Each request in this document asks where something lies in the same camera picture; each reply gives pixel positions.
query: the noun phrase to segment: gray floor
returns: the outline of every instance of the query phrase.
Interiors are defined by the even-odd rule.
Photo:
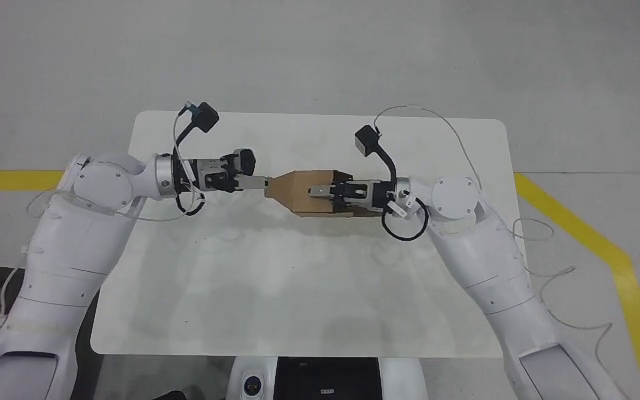
[[[124,151],[138,112],[185,100],[315,114],[419,103],[503,121],[514,170],[531,172],[637,269],[638,21],[633,0],[5,1],[0,169],[62,169],[79,151]],[[24,213],[31,197],[0,192],[0,265],[17,262],[35,227]],[[640,398],[608,267],[561,231],[527,253],[534,269],[579,267],[554,282],[549,303],[578,324],[615,323],[602,358]],[[572,335],[586,347],[597,339]],[[433,399],[514,398],[501,360],[423,365]],[[96,398],[198,383],[216,399],[227,369],[226,359],[108,357]]]

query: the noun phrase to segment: yellow floor line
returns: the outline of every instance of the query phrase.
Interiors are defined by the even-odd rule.
[[[609,265],[627,329],[640,364],[640,288],[631,257],[523,174],[514,174],[518,195]]]
[[[58,183],[62,173],[63,171],[0,171],[0,190],[47,190]],[[520,173],[515,173],[514,177],[518,195],[609,265],[636,360],[640,363],[640,288],[631,257],[529,178]]]
[[[0,171],[0,190],[47,190],[64,171]]]

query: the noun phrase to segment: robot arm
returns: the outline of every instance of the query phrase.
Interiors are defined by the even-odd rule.
[[[334,206],[382,212],[383,218],[389,213],[405,219],[418,215],[447,269],[496,334],[518,398],[625,399],[596,358],[562,333],[537,298],[512,233],[475,183],[445,177],[428,186],[414,178],[397,178],[378,136],[364,127],[356,134],[356,146],[365,157],[382,153],[391,171],[389,181],[347,179],[312,187],[309,194],[328,198]]]
[[[252,176],[255,157],[248,149],[188,164],[200,191],[264,188],[266,182]],[[170,155],[147,163],[129,155],[79,155],[70,163],[31,238],[22,288],[0,327],[3,399],[71,396],[87,308],[120,259],[145,201],[190,190],[186,175]]]

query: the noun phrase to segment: table top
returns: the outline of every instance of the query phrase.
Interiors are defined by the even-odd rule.
[[[130,154],[146,160],[168,152],[174,117],[139,114]],[[218,158],[251,148],[257,175],[338,169],[385,179],[384,164],[354,146],[354,133],[371,121],[220,113],[212,131],[194,131],[181,151],[185,158]],[[518,218],[504,125],[450,121],[485,198],[507,223]],[[471,175],[443,121],[382,117],[378,126],[398,176],[433,182]],[[149,200],[142,215],[179,211],[171,200]],[[416,221],[393,222],[407,233],[419,228]],[[300,218],[261,191],[209,192],[197,216],[138,222],[100,292],[91,344],[103,354],[501,357],[489,324],[427,235],[403,243],[378,218]]]

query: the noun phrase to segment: brown cardboard box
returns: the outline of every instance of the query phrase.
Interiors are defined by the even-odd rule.
[[[292,171],[269,180],[264,196],[275,199],[300,217],[372,217],[380,215],[354,207],[336,211],[329,199],[309,196],[313,185],[331,185],[337,177],[349,176],[335,170]]]

